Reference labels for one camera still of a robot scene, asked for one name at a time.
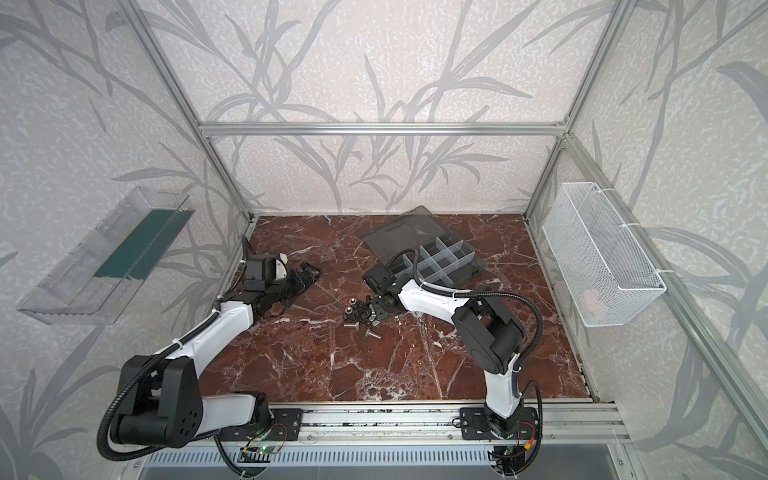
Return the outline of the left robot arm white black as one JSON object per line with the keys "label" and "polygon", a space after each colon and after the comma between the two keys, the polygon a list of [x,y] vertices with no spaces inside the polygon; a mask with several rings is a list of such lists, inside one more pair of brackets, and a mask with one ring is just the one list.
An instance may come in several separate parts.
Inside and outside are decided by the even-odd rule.
{"label": "left robot arm white black", "polygon": [[240,279],[205,320],[161,351],[136,355],[123,365],[116,397],[97,433],[102,456],[119,455],[113,444],[136,445],[143,456],[181,448],[230,427],[251,436],[270,429],[273,416],[264,394],[205,396],[200,378],[237,336],[275,305],[291,306],[322,274],[309,263],[290,269],[286,261],[283,254],[243,260]]}

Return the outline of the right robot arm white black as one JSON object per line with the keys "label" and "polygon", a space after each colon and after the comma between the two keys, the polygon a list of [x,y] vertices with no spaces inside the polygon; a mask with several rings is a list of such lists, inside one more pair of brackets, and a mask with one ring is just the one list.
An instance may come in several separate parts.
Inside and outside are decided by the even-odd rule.
{"label": "right robot arm white black", "polygon": [[420,283],[398,277],[381,265],[369,269],[363,280],[373,292],[370,303],[376,320],[422,313],[451,324],[484,371],[488,415],[508,420],[517,413],[522,398],[518,374],[524,359],[525,332],[501,292]]}

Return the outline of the grey compartment organizer box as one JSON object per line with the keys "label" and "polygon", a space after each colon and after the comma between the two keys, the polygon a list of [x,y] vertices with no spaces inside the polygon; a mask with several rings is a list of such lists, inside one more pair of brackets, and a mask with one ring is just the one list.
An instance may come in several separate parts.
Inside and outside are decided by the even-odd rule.
{"label": "grey compartment organizer box", "polygon": [[412,276],[416,266],[428,283],[460,289],[480,275],[486,263],[468,241],[445,226],[427,208],[418,206],[363,235],[380,263],[396,277]]}

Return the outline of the pink object in basket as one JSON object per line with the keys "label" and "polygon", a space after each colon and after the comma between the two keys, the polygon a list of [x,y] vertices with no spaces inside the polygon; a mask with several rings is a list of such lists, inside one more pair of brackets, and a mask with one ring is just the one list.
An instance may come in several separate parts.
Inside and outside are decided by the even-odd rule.
{"label": "pink object in basket", "polygon": [[594,316],[603,315],[606,310],[606,304],[600,293],[595,289],[586,290],[581,295],[583,306]]}

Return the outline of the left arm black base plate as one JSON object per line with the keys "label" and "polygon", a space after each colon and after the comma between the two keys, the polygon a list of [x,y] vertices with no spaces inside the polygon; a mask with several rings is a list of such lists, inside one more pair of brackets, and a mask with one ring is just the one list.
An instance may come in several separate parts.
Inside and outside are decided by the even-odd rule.
{"label": "left arm black base plate", "polygon": [[276,408],[271,410],[271,419],[257,426],[238,426],[223,429],[223,442],[295,442],[301,430],[304,410],[301,408]]}

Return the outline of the aluminium front rail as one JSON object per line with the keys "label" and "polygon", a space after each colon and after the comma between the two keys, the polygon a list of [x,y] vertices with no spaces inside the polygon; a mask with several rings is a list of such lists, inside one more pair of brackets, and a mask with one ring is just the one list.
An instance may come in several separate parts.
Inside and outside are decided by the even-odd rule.
{"label": "aluminium front rail", "polygon": [[[299,428],[289,446],[458,445],[462,442],[462,408],[481,408],[473,401],[294,402],[270,405],[303,411],[289,427]],[[612,403],[572,399],[543,401],[543,442],[551,445],[615,444],[631,441]]]}

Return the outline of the aluminium frame back crossbar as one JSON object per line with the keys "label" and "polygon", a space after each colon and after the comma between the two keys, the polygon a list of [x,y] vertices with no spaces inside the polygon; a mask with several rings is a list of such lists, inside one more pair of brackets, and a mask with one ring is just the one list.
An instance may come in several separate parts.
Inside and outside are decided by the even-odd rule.
{"label": "aluminium frame back crossbar", "polygon": [[565,127],[547,122],[203,122],[199,130],[207,136],[558,136]]}

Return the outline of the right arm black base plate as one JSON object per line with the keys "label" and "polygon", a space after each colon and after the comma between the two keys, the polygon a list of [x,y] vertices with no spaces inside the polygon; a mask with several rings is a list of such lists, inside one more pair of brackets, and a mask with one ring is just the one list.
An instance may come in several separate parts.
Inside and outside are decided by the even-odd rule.
{"label": "right arm black base plate", "polygon": [[485,407],[459,410],[456,426],[463,440],[529,441],[536,435],[540,415],[533,407],[521,407],[512,417],[503,419]]}

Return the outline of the clear acrylic wall shelf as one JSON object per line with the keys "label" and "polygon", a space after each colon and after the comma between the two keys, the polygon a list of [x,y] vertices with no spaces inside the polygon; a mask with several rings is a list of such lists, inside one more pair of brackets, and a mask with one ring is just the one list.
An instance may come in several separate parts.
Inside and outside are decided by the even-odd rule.
{"label": "clear acrylic wall shelf", "polygon": [[47,325],[111,325],[194,210],[181,192],[134,188],[18,305]]}

